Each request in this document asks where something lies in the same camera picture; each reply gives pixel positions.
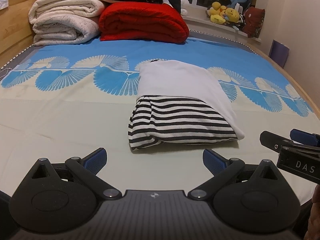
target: mattress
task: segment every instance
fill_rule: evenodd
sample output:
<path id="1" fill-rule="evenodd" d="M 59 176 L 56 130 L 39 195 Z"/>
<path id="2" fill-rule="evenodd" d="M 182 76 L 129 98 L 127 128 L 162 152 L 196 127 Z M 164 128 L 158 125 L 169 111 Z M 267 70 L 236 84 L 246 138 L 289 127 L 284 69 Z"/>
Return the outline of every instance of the mattress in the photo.
<path id="1" fill-rule="evenodd" d="M 202 162 L 205 148 L 251 164 L 276 162 L 277 154 L 260 145 L 264 130 L 287 138 L 293 128 L 320 133 L 320 121 L 309 105 L 269 62 L 246 46 L 198 37 L 206 40 L 189 38 L 181 45 L 94 39 L 22 52 L 20 60 L 10 63 L 13 70 L 2 70 L 6 76 L 0 82 L 0 190 L 12 195 L 38 158 L 61 163 L 104 147 L 108 162 L 98 176 L 123 194 L 126 189 L 187 193 L 212 177 Z M 179 60 L 213 73 L 232 102 L 245 138 L 209 146 L 162 144 L 132 152 L 128 122 L 136 104 L 139 68 L 155 59 Z M 282 173 L 301 203 L 311 198 L 314 183 Z"/>

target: window sill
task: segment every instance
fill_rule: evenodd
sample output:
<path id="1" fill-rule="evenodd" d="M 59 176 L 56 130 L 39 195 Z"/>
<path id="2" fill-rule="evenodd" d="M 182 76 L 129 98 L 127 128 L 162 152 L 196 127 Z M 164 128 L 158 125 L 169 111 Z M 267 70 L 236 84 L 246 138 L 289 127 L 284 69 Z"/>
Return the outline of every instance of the window sill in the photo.
<path id="1" fill-rule="evenodd" d="M 206 10 L 207 8 L 205 7 L 189 5 L 187 8 L 188 16 L 182 16 L 182 18 L 185 20 L 187 25 L 201 24 L 203 28 L 208 28 L 208 30 L 211 30 L 211 32 L 208 32 L 209 34 L 241 40 L 242 43 L 249 43 L 249 40 L 261 43 L 261 39 L 259 38 L 248 38 L 248 35 L 242 31 L 237 31 L 232 27 L 211 22 L 206 15 Z"/>

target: red pillow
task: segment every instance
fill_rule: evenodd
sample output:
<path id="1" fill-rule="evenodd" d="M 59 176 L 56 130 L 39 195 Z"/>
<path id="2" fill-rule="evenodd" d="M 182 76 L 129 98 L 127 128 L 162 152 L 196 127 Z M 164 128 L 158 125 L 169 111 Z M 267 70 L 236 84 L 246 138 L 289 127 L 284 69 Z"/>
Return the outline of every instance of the red pillow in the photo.
<path id="1" fill-rule="evenodd" d="M 244 13 L 245 26 L 242 31 L 248 35 L 248 38 L 255 37 L 262 28 L 265 10 L 255 7 L 249 7 Z"/>

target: silver bolt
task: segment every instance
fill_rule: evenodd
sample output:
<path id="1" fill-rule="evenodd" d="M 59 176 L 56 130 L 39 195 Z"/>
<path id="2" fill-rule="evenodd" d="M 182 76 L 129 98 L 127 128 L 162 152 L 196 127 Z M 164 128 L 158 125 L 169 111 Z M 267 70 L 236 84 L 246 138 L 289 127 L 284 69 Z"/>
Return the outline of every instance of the silver bolt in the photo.
<path id="1" fill-rule="evenodd" d="M 106 196 L 106 197 L 116 197 L 118 194 L 119 194 L 119 190 L 115 189 L 115 188 L 109 188 L 109 189 L 106 189 L 103 194 Z"/>
<path id="2" fill-rule="evenodd" d="M 196 198 L 202 198 L 202 197 L 205 197 L 206 195 L 207 193 L 202 189 L 194 189 L 193 191 L 191 191 L 191 196 Z"/>

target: triangular cutout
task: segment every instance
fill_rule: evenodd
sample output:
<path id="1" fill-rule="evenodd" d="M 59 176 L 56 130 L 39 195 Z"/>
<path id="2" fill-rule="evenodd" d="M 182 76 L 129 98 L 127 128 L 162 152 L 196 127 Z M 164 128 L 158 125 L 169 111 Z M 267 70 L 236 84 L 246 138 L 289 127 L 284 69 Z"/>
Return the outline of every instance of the triangular cutout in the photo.
<path id="1" fill-rule="evenodd" d="M 278 179 L 270 166 L 264 167 L 263 171 L 260 174 L 260 177 L 264 179 L 274 179 L 274 180 Z"/>
<path id="2" fill-rule="evenodd" d="M 39 165 L 36 172 L 33 174 L 33 179 L 46 178 L 49 177 L 49 172 L 44 164 Z"/>

